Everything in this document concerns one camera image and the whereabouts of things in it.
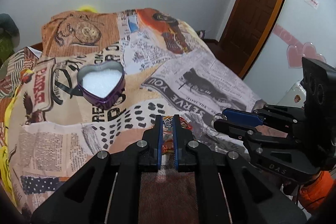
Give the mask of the orange jacket sleeve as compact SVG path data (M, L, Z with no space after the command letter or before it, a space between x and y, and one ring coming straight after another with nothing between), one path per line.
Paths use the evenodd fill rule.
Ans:
M335 180L331 174L328 171L321 171L315 179L311 179L301 187L298 201L308 213L315 215L333 186Z

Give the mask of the newspaper print bed cover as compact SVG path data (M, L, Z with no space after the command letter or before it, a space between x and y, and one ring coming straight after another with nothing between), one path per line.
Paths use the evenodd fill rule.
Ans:
M163 116L197 139L220 137L213 117L263 104L186 22L156 9L66 11L42 26L42 53L1 63L1 186L29 217L93 155L124 150Z

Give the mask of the purple heart-shaped tin box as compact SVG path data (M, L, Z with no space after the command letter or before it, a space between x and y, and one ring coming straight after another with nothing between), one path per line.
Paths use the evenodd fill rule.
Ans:
M85 65L77 73L77 85L83 97L103 110L110 109L125 87L125 72L117 61Z

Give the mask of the brown wooden door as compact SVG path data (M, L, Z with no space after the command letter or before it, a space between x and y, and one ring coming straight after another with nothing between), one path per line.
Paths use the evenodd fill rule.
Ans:
M266 41L282 0L236 0L224 28L219 57L243 78Z

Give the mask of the yellow cloth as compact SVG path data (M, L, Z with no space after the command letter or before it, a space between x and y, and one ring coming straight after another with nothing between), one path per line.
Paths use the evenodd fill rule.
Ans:
M12 202L15 202L15 197L9 169L10 117L23 85L23 78L33 75L33 69L39 58L34 51L41 51L42 49L42 43L35 44L31 48L26 47L14 52L1 65L1 187Z

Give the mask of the green camouflage bag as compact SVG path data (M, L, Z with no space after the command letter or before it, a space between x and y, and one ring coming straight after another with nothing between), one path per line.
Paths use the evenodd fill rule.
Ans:
M14 54L14 46L11 36L8 34L1 34L0 37L0 60L1 65Z

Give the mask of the dark grey plush item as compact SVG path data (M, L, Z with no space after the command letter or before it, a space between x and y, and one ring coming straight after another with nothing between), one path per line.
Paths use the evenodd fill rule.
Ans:
M20 42L19 29L9 14L0 14L1 34L7 34L13 42L13 47L16 48Z

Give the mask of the pink heart wall decoration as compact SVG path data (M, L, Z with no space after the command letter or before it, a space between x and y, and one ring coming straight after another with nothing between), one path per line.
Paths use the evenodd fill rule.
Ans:
M272 33L288 45L286 49L286 57L288 60L289 68L301 68L303 57L316 59L324 63L326 62L324 56L317 53L313 43L300 42L290 32L288 32L279 24L276 24L274 26Z

